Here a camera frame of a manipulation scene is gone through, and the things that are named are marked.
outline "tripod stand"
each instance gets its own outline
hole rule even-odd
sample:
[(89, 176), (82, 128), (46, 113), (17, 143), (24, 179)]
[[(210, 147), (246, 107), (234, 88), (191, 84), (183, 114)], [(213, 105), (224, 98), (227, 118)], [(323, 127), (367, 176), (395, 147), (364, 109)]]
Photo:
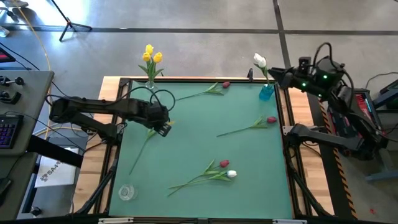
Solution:
[(84, 27), (84, 28), (87, 28), (88, 30), (92, 30), (92, 27), (90, 27), (90, 26), (81, 25), (81, 24), (76, 24), (76, 23), (74, 23), (74, 22), (71, 22), (70, 19), (69, 19), (68, 17), (66, 17), (66, 16), (63, 14), (63, 12), (61, 11), (61, 9), (58, 7), (57, 3), (55, 3), (54, 0), (51, 0), (51, 1), (52, 1), (52, 3), (54, 4), (54, 6), (58, 9), (58, 12), (60, 12), (61, 16), (62, 16), (62, 17), (65, 19), (65, 21), (67, 22), (67, 25), (65, 26), (65, 28), (64, 28), (64, 30), (63, 30), (63, 32), (62, 32), (62, 34), (61, 34), (60, 42), (62, 42), (63, 36), (65, 35), (66, 31), (67, 31), (69, 28), (72, 28), (74, 31), (76, 31), (76, 30), (75, 30), (75, 27)]

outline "desk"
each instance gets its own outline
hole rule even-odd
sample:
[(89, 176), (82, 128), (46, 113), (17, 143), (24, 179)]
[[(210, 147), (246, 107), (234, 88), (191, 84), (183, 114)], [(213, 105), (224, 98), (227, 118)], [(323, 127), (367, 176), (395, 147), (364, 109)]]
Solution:
[[(132, 77), (135, 80), (139, 80), (142, 77)], [(163, 79), (170, 80), (173, 78), (181, 79), (181, 77), (162, 77)], [(209, 79), (205, 77), (184, 77), (187, 79)], [(212, 82), (222, 81), (222, 80), (240, 80), (239, 78), (215, 78)], [(118, 93), (119, 85), (123, 85), (121, 77), (104, 77), (103, 85), (101, 87), (101, 92), (99, 94), (99, 99), (106, 100), (115, 100), (116, 95)], [(312, 118), (310, 113), (310, 108), (308, 105), (308, 100), (306, 94), (299, 92), (298, 90), (289, 90), (290, 91), (290, 99), (292, 102), (292, 108), (294, 113), (294, 119), (296, 123), (302, 123), (306, 125), (312, 125)], [(282, 109), (285, 118), (285, 123), (289, 123), (288, 115), (287, 115), (287, 107), (284, 100), (283, 91), (280, 92)], [(95, 119), (101, 121), (103, 123), (110, 123), (112, 117), (108, 115), (96, 114)], [(98, 143), (99, 139), (94, 139), (87, 146), (90, 147), (96, 143)], [(96, 149), (87, 152), (85, 154), (85, 159), (83, 161), (83, 165), (81, 167), (80, 176), (78, 179), (74, 203), (75, 208), (80, 208), (88, 197), (92, 194), (95, 187), (98, 184), (101, 175), (101, 168), (103, 167), (103, 161), (106, 156), (105, 146), (97, 147)], [(110, 151), (109, 157), (111, 158), (108, 163), (112, 161), (114, 156), (115, 149)], [(313, 192), (314, 196), (317, 200), (323, 205), (323, 207), (330, 213), (333, 213), (333, 207), (331, 205), (331, 198), (328, 190), (328, 184), (326, 181), (325, 172), (323, 170), (323, 163), (321, 158), (319, 158), (316, 154), (309, 151), (306, 148), (301, 148), (301, 156), (303, 160), (304, 173), (307, 179), (307, 185), (310, 190)], [(303, 211), (303, 200), (302, 194), (298, 192), (299, 205), (301, 210)], [(101, 206), (98, 208), (99, 211), (103, 211), (107, 204), (108, 199), (108, 189), (104, 191), (103, 199)]]
[[(51, 85), (53, 72), (40, 71), (1, 71), (0, 75), (8, 77), (10, 80), (21, 77), (25, 81), (24, 86), (15, 84), (9, 87), (0, 86), (0, 90), (6, 90), (11, 94), (19, 91), (22, 96), (17, 104), (7, 105), (0, 103), (0, 113), (16, 111), (25, 113), (35, 119), (43, 107), (44, 98)], [(28, 147), (29, 139), (32, 135), (36, 121), (29, 117), (24, 117), (18, 139), (14, 145), (15, 151), (24, 152)], [(0, 177), (7, 176), (10, 168), (18, 159), (19, 155), (5, 156), (0, 154)], [(37, 153), (28, 152), (19, 159), (10, 173), (12, 185), (6, 195), (4, 205), (0, 207), (0, 220), (13, 220), (17, 217), (22, 199), (24, 198), (27, 185), (36, 164)]]

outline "gray desk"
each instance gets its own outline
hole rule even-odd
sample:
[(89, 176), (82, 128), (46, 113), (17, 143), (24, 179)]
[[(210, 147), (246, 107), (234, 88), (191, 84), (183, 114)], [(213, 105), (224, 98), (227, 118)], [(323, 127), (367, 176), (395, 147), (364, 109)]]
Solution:
[[(13, 94), (14, 91), (19, 91), (22, 94), (21, 99), (16, 105), (0, 103), (0, 114), (7, 111), (16, 111), (28, 114), (37, 119), (43, 107), (44, 97), (50, 88), (54, 73), (41, 71), (0, 71), (0, 75), (6, 76), (11, 80), (16, 77), (21, 77), (25, 81), (24, 86), (15, 84), (9, 87), (0, 86), (0, 91), (7, 90), (10, 94)], [(32, 118), (24, 117), (23, 125), (14, 145), (15, 149), (26, 149), (35, 124), (36, 121)], [(7, 176), (10, 168), (18, 157), (19, 156), (5, 156), (0, 154), (1, 178)], [(37, 153), (29, 152), (19, 159), (18, 163), (14, 166), (9, 176), (13, 183), (6, 195), (4, 204), (0, 207), (0, 220), (16, 219), (36, 160)]]

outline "blue vase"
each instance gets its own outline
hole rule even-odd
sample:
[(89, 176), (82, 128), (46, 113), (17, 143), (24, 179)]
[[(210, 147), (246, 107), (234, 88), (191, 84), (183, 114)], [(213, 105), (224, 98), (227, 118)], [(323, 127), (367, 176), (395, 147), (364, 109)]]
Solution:
[(274, 93), (274, 85), (265, 84), (260, 91), (259, 98), (260, 100), (268, 101), (272, 94)]

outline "floor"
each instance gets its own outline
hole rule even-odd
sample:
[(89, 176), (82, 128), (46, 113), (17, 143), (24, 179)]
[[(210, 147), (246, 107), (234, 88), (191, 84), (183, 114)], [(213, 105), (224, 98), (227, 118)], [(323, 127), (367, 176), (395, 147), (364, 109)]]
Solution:
[[(163, 53), (161, 65), (167, 76), (244, 77), (254, 52), (265, 55), (269, 67), (296, 66), (299, 57), (313, 56), (325, 41), (333, 46), (334, 60), (346, 64), (356, 88), (378, 73), (398, 71), (398, 23), (394, 22), (398, 2), (393, 0), (58, 0), (73, 22), (94, 27), (92, 32), (68, 32), (62, 43), (58, 38), (65, 21), (52, 2), (26, 1), (30, 6), (24, 13), (41, 30), (38, 35), (47, 49), (55, 83), (68, 95), (96, 98), (105, 75), (143, 75), (137, 64), (143, 63), (146, 44)], [(15, 18), (0, 14), (0, 25), (12, 30), (1, 42), (48, 70), (34, 34), (20, 13), (12, 11)], [(368, 87), (372, 96), (397, 76), (372, 81)], [(45, 106), (40, 120), (47, 118)], [(391, 128), (397, 119), (383, 116), (382, 120)], [(398, 181), (368, 184), (364, 176), (378, 170), (376, 161), (342, 160), (358, 217), (397, 223)], [(53, 207), (51, 203), (36, 206)]]

